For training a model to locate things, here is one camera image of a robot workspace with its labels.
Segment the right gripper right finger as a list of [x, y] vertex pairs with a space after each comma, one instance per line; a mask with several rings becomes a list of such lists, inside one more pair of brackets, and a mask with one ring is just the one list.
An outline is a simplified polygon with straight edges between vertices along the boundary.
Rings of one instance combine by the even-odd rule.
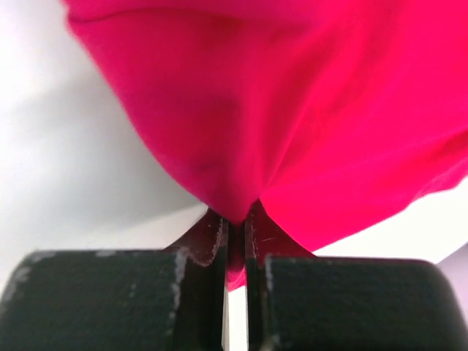
[[318, 257], [255, 203], [244, 222], [250, 350], [465, 350], [440, 269], [422, 260]]

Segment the red t shirt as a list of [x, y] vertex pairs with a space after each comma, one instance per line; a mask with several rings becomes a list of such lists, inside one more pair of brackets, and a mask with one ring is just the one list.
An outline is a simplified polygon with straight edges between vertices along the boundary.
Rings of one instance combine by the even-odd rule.
[[465, 1], [66, 1], [161, 166], [314, 251], [467, 176]]

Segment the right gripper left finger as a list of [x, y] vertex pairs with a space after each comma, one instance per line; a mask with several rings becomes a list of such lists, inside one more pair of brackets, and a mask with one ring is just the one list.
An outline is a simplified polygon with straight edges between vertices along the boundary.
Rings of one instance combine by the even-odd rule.
[[165, 249], [36, 251], [1, 297], [3, 350], [226, 350], [228, 221]]

